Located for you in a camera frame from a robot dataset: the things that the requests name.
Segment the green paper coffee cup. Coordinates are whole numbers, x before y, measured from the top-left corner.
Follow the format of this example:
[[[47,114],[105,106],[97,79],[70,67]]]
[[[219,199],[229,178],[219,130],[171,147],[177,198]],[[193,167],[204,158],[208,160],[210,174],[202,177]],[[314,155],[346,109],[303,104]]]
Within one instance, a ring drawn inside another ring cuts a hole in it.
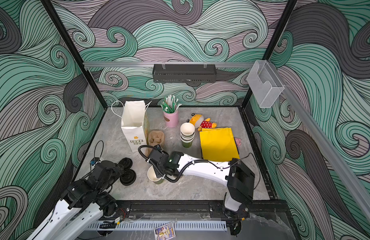
[[[149,169],[148,169],[148,172],[147,172],[147,176],[148,176],[148,179],[153,182],[154,184],[156,185],[159,185],[161,184],[165,179],[163,177],[160,177],[158,178],[156,176],[156,173],[155,173],[155,170],[154,170],[154,167],[151,166]]]

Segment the white paper bag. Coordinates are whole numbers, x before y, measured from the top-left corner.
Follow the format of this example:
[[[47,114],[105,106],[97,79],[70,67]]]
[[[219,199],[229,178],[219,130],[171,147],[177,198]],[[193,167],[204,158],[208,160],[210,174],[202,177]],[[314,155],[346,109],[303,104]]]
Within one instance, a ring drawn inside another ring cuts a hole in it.
[[[113,106],[121,104],[123,107],[122,115],[114,112]],[[151,102],[145,101],[115,101],[111,105],[111,111],[121,118],[121,129],[132,152],[137,152],[142,145],[147,145],[149,123],[147,109]]]

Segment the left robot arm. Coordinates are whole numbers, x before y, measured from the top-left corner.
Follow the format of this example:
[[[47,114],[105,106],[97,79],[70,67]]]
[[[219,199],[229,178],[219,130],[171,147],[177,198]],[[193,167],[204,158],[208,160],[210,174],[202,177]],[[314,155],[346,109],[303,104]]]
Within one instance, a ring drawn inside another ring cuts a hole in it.
[[[123,166],[111,161],[97,163],[90,173],[63,191],[53,211],[28,239],[74,240],[101,217],[112,217],[117,204],[106,190],[124,171]]]

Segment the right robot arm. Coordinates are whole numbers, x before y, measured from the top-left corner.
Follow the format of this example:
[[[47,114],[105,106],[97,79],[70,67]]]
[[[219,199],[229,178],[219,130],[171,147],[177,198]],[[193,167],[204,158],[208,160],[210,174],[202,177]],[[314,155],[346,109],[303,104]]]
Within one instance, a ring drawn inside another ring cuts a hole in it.
[[[255,174],[240,159],[213,162],[177,151],[168,154],[161,147],[152,147],[150,154],[142,157],[152,165],[159,180],[177,183],[183,176],[196,176],[224,185],[228,189],[224,208],[231,212],[254,201]]]

